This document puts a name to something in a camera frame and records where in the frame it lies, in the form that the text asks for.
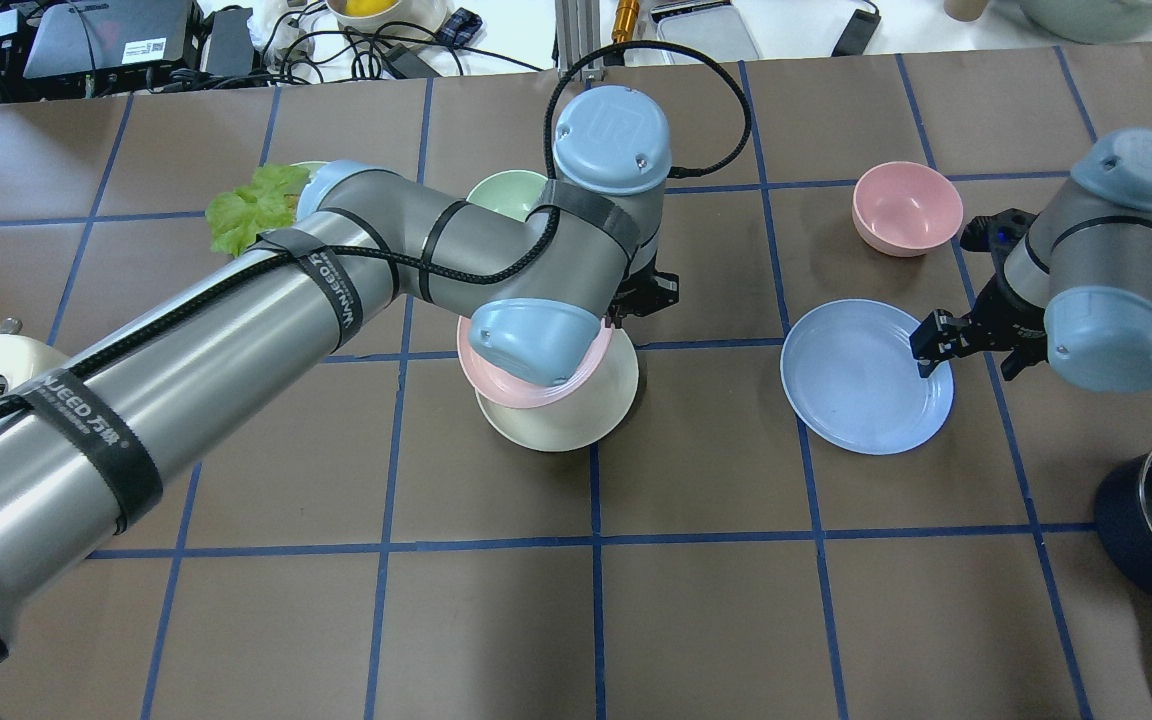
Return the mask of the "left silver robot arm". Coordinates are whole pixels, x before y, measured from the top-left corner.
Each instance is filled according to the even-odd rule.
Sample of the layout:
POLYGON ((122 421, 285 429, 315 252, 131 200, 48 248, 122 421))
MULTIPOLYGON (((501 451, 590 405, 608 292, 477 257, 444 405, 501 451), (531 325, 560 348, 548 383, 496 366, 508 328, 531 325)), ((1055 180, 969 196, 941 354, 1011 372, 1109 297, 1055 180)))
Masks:
POLYGON ((590 88, 545 120, 522 222, 380 167, 314 173, 293 223, 191 290, 0 397, 0 662, 20 612, 126 532, 306 370, 410 296, 471 323, 522 382, 575 381, 596 338, 677 300, 657 273, 672 167, 664 109, 590 88))

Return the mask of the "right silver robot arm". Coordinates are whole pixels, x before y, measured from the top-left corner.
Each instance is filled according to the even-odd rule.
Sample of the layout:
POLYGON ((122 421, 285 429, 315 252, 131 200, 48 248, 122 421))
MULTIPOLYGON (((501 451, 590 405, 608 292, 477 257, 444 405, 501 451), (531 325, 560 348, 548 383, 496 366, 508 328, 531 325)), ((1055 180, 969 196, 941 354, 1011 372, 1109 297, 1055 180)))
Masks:
POLYGON ((1106 135, 1046 209, 975 217, 958 243, 995 273, 969 313, 937 309, 911 333, 920 377, 1001 353, 1005 381, 1047 363, 1083 389, 1152 389, 1151 128, 1106 135))

